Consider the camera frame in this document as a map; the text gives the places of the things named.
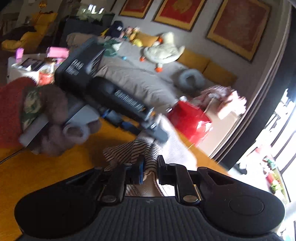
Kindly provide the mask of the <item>left hand brown glove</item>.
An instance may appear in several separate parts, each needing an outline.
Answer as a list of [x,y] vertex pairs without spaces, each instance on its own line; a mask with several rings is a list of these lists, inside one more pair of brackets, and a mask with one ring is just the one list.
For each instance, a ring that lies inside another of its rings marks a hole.
[[49,121],[49,128],[42,132],[30,146],[34,154],[60,156],[75,145],[83,144],[88,137],[101,128],[99,120],[85,125],[71,124],[64,128],[68,118],[68,99],[55,85],[44,85],[38,89],[43,113]]

